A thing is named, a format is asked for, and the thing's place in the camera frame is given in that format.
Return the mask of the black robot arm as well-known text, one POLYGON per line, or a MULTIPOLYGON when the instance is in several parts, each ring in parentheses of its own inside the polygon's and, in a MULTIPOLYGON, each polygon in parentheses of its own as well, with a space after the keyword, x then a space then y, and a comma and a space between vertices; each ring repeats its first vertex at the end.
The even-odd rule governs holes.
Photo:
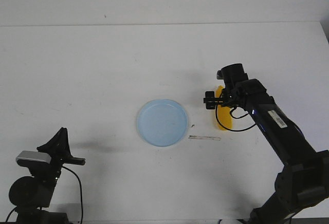
POLYGON ((15 223, 70 223, 67 213, 45 210, 50 206, 62 169, 77 178, 81 194, 80 207, 83 208, 81 180, 65 165, 83 166, 85 159, 71 154, 67 129, 60 128, 47 143, 37 147, 36 151, 20 152, 15 161, 30 172, 30 176, 19 178, 9 190, 9 200, 15 206, 11 212, 17 213, 15 223))
POLYGON ((315 151, 299 127, 277 106, 257 79, 249 79, 243 65, 236 63, 217 71, 225 87, 216 97, 207 91, 206 109, 219 106, 248 112, 279 159, 283 169, 277 174, 275 192, 242 223, 285 223, 303 209, 328 198, 328 151, 315 151))

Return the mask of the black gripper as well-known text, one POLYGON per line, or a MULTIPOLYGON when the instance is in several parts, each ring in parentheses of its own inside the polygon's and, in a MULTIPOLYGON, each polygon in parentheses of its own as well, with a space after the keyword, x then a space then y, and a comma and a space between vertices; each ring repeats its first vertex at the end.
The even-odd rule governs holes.
POLYGON ((40 153, 47 153, 51 160, 37 169, 37 175, 60 175, 64 164, 85 165, 85 158, 74 157, 70 152, 67 128, 60 130, 44 145, 37 147, 40 153))
POLYGON ((223 80, 225 87, 219 97, 215 96, 214 91, 206 91, 203 103, 206 109, 216 109, 218 105, 222 107, 238 107, 239 95, 235 89, 239 82, 248 80, 248 75, 244 71, 242 63, 235 63, 223 67, 217 71, 216 77, 218 80, 223 80))

